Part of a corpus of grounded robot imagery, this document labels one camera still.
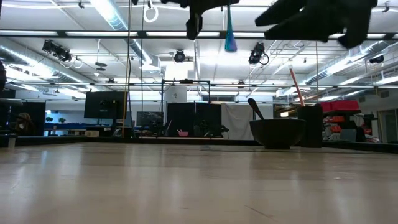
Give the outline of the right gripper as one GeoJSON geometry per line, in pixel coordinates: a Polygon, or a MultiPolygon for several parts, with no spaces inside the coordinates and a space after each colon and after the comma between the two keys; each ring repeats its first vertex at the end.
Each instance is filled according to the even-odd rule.
{"type": "Polygon", "coordinates": [[[376,6],[377,0],[277,0],[255,19],[255,25],[276,24],[264,33],[265,39],[274,40],[327,42],[330,35],[341,34],[338,42],[351,49],[366,40],[376,6]],[[303,7],[303,19],[288,19],[303,7]]]}

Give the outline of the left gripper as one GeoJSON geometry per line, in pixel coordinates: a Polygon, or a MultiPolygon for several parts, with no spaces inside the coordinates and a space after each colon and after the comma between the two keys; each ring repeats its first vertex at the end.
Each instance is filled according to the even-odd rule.
{"type": "Polygon", "coordinates": [[[186,22],[187,38],[195,40],[203,28],[203,18],[197,13],[204,13],[207,10],[239,3],[239,0],[161,0],[162,4],[179,4],[181,8],[190,8],[189,20],[186,22]]]}

